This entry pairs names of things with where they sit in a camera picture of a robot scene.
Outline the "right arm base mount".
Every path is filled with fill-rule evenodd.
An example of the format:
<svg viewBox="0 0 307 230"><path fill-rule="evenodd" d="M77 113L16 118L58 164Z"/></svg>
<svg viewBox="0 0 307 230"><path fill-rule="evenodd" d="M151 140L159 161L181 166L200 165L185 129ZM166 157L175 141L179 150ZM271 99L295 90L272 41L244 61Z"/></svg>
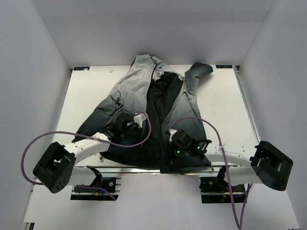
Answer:
<svg viewBox="0 0 307 230"><path fill-rule="evenodd" d="M230 204L230 192L227 182L215 177L200 177L201 202L203 204ZM232 187L234 203L243 203L246 188L243 184Z"/></svg>

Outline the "grey gradient zip jacket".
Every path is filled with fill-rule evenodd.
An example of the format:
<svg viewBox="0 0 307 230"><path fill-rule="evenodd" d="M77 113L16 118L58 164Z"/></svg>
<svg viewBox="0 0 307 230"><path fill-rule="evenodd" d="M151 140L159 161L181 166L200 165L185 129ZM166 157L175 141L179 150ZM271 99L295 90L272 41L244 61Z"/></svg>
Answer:
<svg viewBox="0 0 307 230"><path fill-rule="evenodd" d="M208 64L194 63L181 75L164 61L149 54L138 55L127 74L111 89L77 130L75 141L101 132L121 113L146 112L150 124L139 135L141 146L122 141L102 156L125 165L172 171L186 167L208 166L204 155L180 154L169 147L169 128L183 130L196 140L206 139L197 105L197 87L202 77L212 73Z"/></svg>

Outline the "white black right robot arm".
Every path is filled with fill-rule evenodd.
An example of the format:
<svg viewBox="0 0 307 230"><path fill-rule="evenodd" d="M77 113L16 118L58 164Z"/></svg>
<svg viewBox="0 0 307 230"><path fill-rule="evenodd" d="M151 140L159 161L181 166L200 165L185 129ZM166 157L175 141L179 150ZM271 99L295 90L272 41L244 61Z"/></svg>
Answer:
<svg viewBox="0 0 307 230"><path fill-rule="evenodd" d="M208 139L194 139L183 130L171 129L166 134L173 168L211 167L214 162L228 164L219 170L216 179L222 191L239 184L264 184L273 190L286 190L294 162L267 141L236 149Z"/></svg>

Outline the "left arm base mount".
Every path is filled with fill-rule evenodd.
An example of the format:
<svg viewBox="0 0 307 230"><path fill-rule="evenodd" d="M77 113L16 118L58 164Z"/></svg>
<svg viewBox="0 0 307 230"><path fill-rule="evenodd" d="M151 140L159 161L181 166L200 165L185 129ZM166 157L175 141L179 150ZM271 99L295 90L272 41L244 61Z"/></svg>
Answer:
<svg viewBox="0 0 307 230"><path fill-rule="evenodd" d="M121 191L120 176L102 176L91 185L92 188L74 186L71 200L78 201L116 201Z"/></svg>

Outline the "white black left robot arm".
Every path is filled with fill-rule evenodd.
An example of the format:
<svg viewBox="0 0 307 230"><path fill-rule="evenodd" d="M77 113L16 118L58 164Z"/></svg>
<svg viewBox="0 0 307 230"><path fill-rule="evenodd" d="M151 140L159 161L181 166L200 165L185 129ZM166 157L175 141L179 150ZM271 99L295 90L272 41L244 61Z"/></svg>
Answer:
<svg viewBox="0 0 307 230"><path fill-rule="evenodd" d="M112 146L125 149L141 145L146 119L142 113L134 117L122 113L115 122L91 137L65 145L53 142L34 167L33 174L53 194L68 185L86 186L90 191L97 191L101 187L101 173L93 166L78 167L77 164Z"/></svg>

